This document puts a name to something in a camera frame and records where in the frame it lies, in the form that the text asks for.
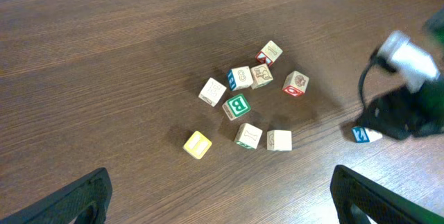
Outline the wooden K 9 block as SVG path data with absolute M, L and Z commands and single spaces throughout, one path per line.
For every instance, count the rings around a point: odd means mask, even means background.
M 270 40 L 256 55 L 256 60 L 269 67 L 281 56 L 283 50 L 272 40 Z

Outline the wooden red I block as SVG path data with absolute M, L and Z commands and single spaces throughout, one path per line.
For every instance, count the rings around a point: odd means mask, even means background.
M 309 77 L 298 72 L 291 72 L 283 85 L 282 90 L 292 96 L 302 96 L 307 89 L 309 83 Z

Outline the wooden block green edge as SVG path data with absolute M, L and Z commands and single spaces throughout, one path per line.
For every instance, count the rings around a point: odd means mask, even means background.
M 250 69 L 253 77 L 252 89 L 257 89 L 269 84 L 273 80 L 270 69 L 267 64 L 261 64 Z

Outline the wooden D block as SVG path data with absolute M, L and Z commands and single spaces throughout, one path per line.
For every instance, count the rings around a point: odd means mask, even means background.
M 376 130 L 360 126 L 353 127 L 352 134 L 357 143 L 370 143 L 383 137 L 383 134 Z

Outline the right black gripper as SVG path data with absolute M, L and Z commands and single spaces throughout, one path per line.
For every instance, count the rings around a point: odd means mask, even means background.
M 397 140 L 443 134 L 443 79 L 426 81 L 415 93 L 404 85 L 374 98 L 357 125 Z

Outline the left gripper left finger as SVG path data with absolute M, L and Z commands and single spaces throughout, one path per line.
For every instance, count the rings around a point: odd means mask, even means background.
M 102 224 L 106 220 L 111 197 L 111 180 L 107 169 L 103 167 L 2 219 L 1 222 Z

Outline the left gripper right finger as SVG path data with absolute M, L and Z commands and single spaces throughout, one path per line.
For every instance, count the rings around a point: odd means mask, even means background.
M 340 224 L 346 223 L 442 223 L 431 212 L 344 165 L 334 168 L 330 192 Z

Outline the wooden dog block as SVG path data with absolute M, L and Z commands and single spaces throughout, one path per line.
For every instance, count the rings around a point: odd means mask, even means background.
M 267 132 L 267 149 L 274 151 L 292 150 L 292 134 L 290 130 L 270 130 Z

